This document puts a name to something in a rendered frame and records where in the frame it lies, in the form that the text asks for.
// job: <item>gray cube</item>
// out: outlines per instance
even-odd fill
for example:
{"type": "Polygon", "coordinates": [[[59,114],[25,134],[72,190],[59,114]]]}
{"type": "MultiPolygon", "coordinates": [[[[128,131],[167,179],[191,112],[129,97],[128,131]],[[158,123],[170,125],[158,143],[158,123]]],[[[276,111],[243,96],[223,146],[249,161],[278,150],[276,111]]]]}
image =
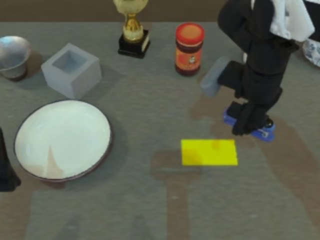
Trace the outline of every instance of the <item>gray cube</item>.
{"type": "Polygon", "coordinates": [[[45,81],[69,99],[79,100],[101,81],[100,60],[68,43],[42,64],[45,81]]]}

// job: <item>gold trophy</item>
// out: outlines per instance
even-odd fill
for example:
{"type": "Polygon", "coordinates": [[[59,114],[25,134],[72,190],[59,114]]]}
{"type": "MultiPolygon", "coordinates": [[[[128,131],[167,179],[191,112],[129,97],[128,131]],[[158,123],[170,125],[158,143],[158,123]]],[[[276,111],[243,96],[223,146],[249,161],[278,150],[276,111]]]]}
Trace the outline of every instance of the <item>gold trophy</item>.
{"type": "Polygon", "coordinates": [[[144,58],[150,45],[149,31],[143,28],[136,15],[147,6],[148,1],[113,0],[117,11],[125,16],[125,24],[119,39],[119,54],[140,59],[144,58]]]}

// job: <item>trophy base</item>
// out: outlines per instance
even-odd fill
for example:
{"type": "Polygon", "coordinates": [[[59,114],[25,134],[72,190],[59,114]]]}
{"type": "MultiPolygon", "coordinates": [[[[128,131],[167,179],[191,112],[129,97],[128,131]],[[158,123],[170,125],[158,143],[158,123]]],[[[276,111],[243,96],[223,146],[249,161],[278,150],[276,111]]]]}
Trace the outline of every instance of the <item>trophy base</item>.
{"type": "Polygon", "coordinates": [[[121,55],[143,59],[150,45],[149,31],[143,30],[143,38],[139,42],[127,42],[122,34],[119,39],[118,53],[121,55]]]}

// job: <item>metal cup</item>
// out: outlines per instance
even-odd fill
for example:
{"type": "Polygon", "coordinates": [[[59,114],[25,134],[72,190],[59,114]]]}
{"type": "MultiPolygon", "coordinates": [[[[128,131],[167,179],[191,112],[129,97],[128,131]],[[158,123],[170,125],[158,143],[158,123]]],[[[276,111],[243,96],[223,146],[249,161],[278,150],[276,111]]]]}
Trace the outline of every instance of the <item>metal cup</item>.
{"type": "Polygon", "coordinates": [[[17,82],[27,75],[27,60],[31,54],[30,43],[19,36],[0,37],[0,73],[17,82]]]}

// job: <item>jar lid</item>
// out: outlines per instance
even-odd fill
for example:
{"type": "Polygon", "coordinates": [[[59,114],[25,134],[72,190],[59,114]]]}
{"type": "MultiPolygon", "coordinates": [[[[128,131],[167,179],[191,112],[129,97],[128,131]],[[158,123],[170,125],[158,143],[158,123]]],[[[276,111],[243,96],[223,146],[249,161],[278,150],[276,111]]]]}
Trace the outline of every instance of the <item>jar lid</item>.
{"type": "Polygon", "coordinates": [[[204,40],[205,30],[199,24],[186,22],[176,28],[175,37],[182,44],[197,45],[204,40]]]}

